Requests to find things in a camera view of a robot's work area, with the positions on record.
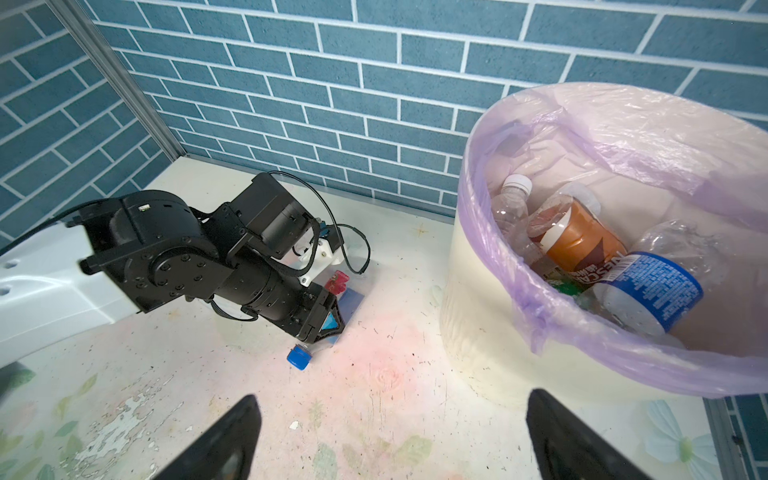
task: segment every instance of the blue bottle cap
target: blue bottle cap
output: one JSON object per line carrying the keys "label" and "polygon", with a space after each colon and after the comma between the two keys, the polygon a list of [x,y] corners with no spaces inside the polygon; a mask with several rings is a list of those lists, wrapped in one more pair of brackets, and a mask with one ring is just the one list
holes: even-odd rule
{"label": "blue bottle cap", "polygon": [[296,345],[288,353],[288,363],[295,366],[299,370],[304,370],[307,365],[310,364],[312,354],[309,350],[305,349],[301,345]]}

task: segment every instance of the white bottle cap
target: white bottle cap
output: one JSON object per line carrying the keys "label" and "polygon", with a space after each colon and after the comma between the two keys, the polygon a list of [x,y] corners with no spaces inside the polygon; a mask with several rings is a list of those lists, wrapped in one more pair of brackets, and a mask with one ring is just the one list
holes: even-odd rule
{"label": "white bottle cap", "polygon": [[512,174],[507,177],[506,180],[504,180],[504,185],[502,185],[502,188],[507,187],[508,185],[515,185],[528,195],[531,194],[531,190],[533,189],[533,183],[531,182],[531,179],[525,175],[520,174]]}

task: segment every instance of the trash bag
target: trash bag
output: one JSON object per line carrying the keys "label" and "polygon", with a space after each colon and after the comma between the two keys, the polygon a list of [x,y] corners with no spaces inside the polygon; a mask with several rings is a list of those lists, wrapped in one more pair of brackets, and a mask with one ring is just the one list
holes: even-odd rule
{"label": "trash bag", "polygon": [[[722,288],[663,346],[581,310],[501,238],[490,202],[511,173],[534,184],[529,209],[579,180],[601,220],[630,246],[674,218],[728,246]],[[524,313],[512,319],[534,353],[570,344],[635,381],[717,398],[768,392],[768,133],[722,111],[625,85],[573,83],[519,91],[491,107],[468,139],[458,217],[472,249]]]}

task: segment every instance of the black cable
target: black cable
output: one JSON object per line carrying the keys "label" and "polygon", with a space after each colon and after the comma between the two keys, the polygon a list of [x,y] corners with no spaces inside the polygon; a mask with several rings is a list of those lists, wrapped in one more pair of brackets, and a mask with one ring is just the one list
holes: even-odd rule
{"label": "black cable", "polygon": [[105,202],[107,200],[111,200],[111,199],[110,198],[100,198],[98,200],[89,200],[87,202],[83,202],[82,204],[75,205],[74,207],[68,208],[67,210],[64,210],[63,212],[61,212],[60,214],[56,215],[55,217],[52,217],[52,218],[46,220],[45,222],[40,223],[35,228],[29,230],[27,233],[24,233],[19,238],[17,238],[16,240],[13,240],[11,243],[6,245],[5,247],[0,248],[0,257],[5,255],[9,251],[13,250],[14,248],[16,248],[21,242],[24,242],[24,241],[28,240],[30,237],[32,237],[36,233],[38,233],[38,232],[40,232],[40,231],[50,227],[54,223],[56,223],[59,220],[65,218],[67,215],[71,215],[74,212],[80,210],[81,208],[89,207],[89,206],[95,205],[95,204],[100,204],[100,203]]}
{"label": "black cable", "polygon": [[214,302],[214,298],[211,297],[210,300],[204,300],[205,303],[210,303],[210,308],[214,309],[214,312],[218,316],[222,316],[226,319],[230,320],[237,320],[238,322],[255,322],[259,317],[257,316],[251,316],[250,318],[238,318],[236,316],[231,316],[229,313],[225,312],[220,306],[217,305],[216,302]]}
{"label": "black cable", "polygon": [[[366,236],[363,235],[362,232],[360,230],[357,230],[355,227],[351,227],[350,225],[346,225],[344,223],[341,223],[341,224],[336,223],[336,218],[333,216],[333,212],[331,211],[331,208],[328,206],[325,199],[323,199],[323,197],[320,196],[318,191],[315,190],[315,187],[313,187],[312,185],[298,178],[296,175],[292,175],[287,172],[282,172],[280,170],[272,170],[267,173],[270,175],[283,175],[288,178],[293,178],[294,180],[303,184],[305,187],[309,188],[320,199],[320,201],[323,203],[323,206],[328,211],[328,215],[331,217],[331,221],[333,222],[333,225],[329,225],[329,227],[333,226],[334,228],[336,228],[336,234],[339,236],[339,240],[341,241],[341,253],[344,255],[344,261],[346,262],[346,265],[349,267],[349,270],[352,273],[356,273],[357,275],[362,275],[368,268],[368,264],[371,263],[371,246],[368,243],[368,239],[366,238]],[[360,235],[360,237],[366,242],[366,246],[368,247],[368,258],[366,259],[366,262],[362,265],[362,268],[360,270],[353,269],[352,264],[349,262],[349,257],[346,255],[346,249],[344,248],[344,237],[342,236],[341,230],[339,230],[339,227],[349,228],[350,230]]]}
{"label": "black cable", "polygon": [[362,238],[362,241],[366,243],[366,247],[368,248],[368,256],[366,258],[366,262],[362,265],[362,268],[360,269],[360,273],[365,272],[366,269],[368,268],[368,264],[371,263],[371,244],[368,243],[368,238],[366,238],[366,235],[363,232],[361,232],[360,230],[357,230],[352,225],[347,225],[346,223],[335,223],[333,225],[329,225],[328,227],[335,227],[336,228],[336,232],[339,232],[339,228],[338,227],[346,227],[346,228],[349,228],[351,231],[357,233],[357,235],[360,238]]}

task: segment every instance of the metal frame edge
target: metal frame edge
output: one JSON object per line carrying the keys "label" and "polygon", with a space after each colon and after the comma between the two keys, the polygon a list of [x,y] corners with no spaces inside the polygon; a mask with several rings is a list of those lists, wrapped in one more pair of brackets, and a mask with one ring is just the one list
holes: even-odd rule
{"label": "metal frame edge", "polygon": [[184,148],[170,132],[77,0],[45,0],[45,2],[170,161],[184,156],[186,154]]}

